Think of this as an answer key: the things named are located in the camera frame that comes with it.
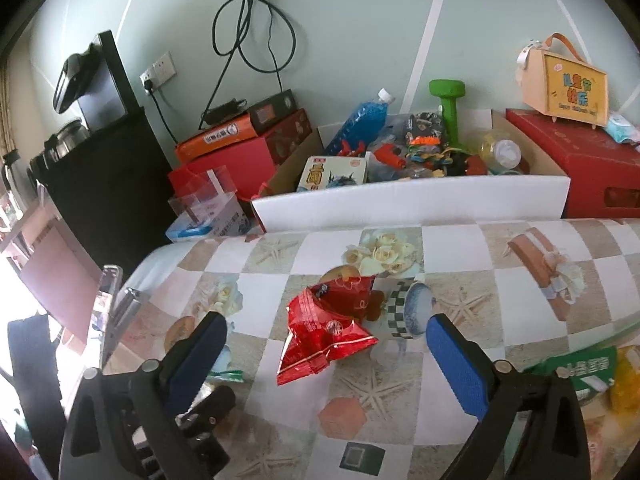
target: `wall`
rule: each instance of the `wall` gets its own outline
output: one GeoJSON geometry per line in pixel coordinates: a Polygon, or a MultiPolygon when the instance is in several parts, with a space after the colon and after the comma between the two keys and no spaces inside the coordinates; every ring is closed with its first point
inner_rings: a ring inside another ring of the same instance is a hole
{"type": "Polygon", "coordinates": [[[40,115],[42,104],[36,95],[31,73],[30,31],[18,40],[9,56],[9,112],[15,145],[20,156],[29,161],[42,151],[47,130],[40,115]]]}
{"type": "MultiPolygon", "coordinates": [[[[210,43],[210,25],[226,0],[49,0],[34,19],[31,61],[46,127],[59,125],[51,110],[52,84],[62,62],[82,52],[97,32],[110,28],[138,101],[145,106],[167,157],[172,142],[138,78],[163,52],[178,75],[161,92],[161,105],[178,139],[196,132],[224,60],[210,43]]],[[[532,38],[565,33],[596,66],[609,72],[612,110],[640,123],[640,57],[602,0],[270,0],[295,24],[298,51],[282,73],[315,124],[340,121],[356,102],[385,86],[398,100],[392,111],[433,109],[433,78],[467,83],[466,108],[522,106],[514,80],[518,51],[532,38]]],[[[232,44],[235,13],[223,15],[219,38],[232,44]]],[[[268,12],[255,11],[246,54],[270,68],[268,12]]],[[[290,40],[274,26],[274,51],[286,58],[290,40]]],[[[255,102],[277,90],[274,75],[260,75],[236,57],[217,104],[231,98],[255,102]]]]}

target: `green dumbbell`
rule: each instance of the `green dumbbell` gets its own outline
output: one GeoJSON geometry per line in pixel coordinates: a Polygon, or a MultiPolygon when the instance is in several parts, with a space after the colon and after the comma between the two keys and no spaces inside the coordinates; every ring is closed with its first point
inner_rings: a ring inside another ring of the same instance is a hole
{"type": "Polygon", "coordinates": [[[456,99],[465,96],[465,84],[454,79],[434,79],[429,83],[429,92],[442,100],[442,118],[447,127],[449,145],[466,150],[458,140],[458,111],[456,110],[456,99]]]}

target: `orange handle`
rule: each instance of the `orange handle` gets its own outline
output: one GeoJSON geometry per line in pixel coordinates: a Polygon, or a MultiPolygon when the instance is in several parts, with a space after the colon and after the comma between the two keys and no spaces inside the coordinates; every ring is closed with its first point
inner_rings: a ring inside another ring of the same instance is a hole
{"type": "Polygon", "coordinates": [[[551,36],[546,38],[545,45],[546,46],[551,46],[551,42],[554,40],[554,38],[556,38],[557,40],[562,41],[562,43],[564,43],[564,46],[569,49],[569,52],[571,52],[574,55],[575,59],[577,59],[578,61],[584,63],[584,60],[582,59],[580,54],[578,54],[578,51],[572,45],[571,41],[569,41],[569,38],[567,38],[564,34],[560,34],[559,32],[553,33],[551,36]]]}

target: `screw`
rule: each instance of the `screw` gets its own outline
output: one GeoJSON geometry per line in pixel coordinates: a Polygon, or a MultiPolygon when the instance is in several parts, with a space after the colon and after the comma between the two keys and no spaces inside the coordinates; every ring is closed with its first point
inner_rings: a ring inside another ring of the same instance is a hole
{"type": "Polygon", "coordinates": [[[556,368],[556,375],[561,379],[568,379],[570,377],[569,370],[563,366],[556,368]]]}
{"type": "Polygon", "coordinates": [[[158,361],[157,359],[147,359],[142,363],[141,368],[143,372],[153,372],[155,370],[158,370],[159,366],[160,361],[158,361]]]}
{"type": "Polygon", "coordinates": [[[84,371],[84,378],[88,381],[93,379],[98,374],[98,368],[89,368],[84,371]]]}
{"type": "Polygon", "coordinates": [[[513,366],[508,361],[504,359],[500,359],[494,363],[495,369],[498,370],[501,374],[508,374],[513,370],[513,366]]]}

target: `red snack bag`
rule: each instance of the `red snack bag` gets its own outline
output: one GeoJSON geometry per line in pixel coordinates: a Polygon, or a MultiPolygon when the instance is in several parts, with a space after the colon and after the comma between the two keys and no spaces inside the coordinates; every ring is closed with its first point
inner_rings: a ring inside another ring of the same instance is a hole
{"type": "Polygon", "coordinates": [[[311,291],[321,300],[322,306],[341,314],[364,319],[375,276],[351,276],[330,282],[318,283],[311,291]]]}
{"type": "Polygon", "coordinates": [[[353,317],[328,310],[312,289],[306,288],[289,303],[289,336],[278,367],[278,386],[317,374],[329,362],[377,342],[353,317]]]}

